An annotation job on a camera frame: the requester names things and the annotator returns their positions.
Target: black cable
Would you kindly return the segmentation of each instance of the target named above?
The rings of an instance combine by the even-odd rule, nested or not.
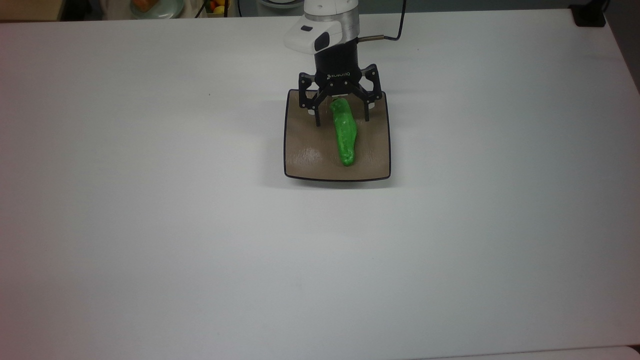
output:
[[[404,13],[406,12],[406,0],[402,1],[402,15],[400,15],[400,26],[398,27],[398,36],[388,37],[385,35],[385,40],[398,41],[402,35],[402,26],[404,24]]]
[[[200,13],[202,13],[202,10],[204,9],[206,4],[207,4],[207,0],[202,1],[202,6],[200,7],[200,10],[198,10],[198,14],[196,15],[196,19],[200,16]]]

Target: brown plate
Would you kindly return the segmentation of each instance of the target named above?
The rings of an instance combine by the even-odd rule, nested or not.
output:
[[[350,167],[340,162],[335,138],[332,98],[320,105],[321,126],[306,109],[298,106],[298,91],[289,90],[284,123],[284,174],[316,181],[372,181],[391,176],[391,141],[387,95],[376,101],[364,120],[364,104],[355,95],[346,97],[358,126],[355,161]]]

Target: green chili pepper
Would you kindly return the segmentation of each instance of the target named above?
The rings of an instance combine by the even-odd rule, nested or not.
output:
[[[356,143],[358,128],[351,108],[346,99],[338,98],[331,103],[333,111],[333,124],[335,125],[335,135],[338,140],[338,153],[340,161],[346,167],[351,166],[355,159],[353,147]]]

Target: table surface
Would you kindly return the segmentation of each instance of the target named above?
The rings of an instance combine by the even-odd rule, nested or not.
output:
[[[65,0],[2,0],[0,21],[57,21]]]
[[[640,97],[568,10],[360,45],[392,177],[286,178],[296,19],[0,24],[12,359],[413,359],[640,343]],[[364,15],[361,35],[398,15]]]

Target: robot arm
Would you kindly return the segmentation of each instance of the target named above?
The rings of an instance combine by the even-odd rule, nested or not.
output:
[[[360,34],[358,0],[305,0],[305,14],[284,37],[289,49],[316,54]]]

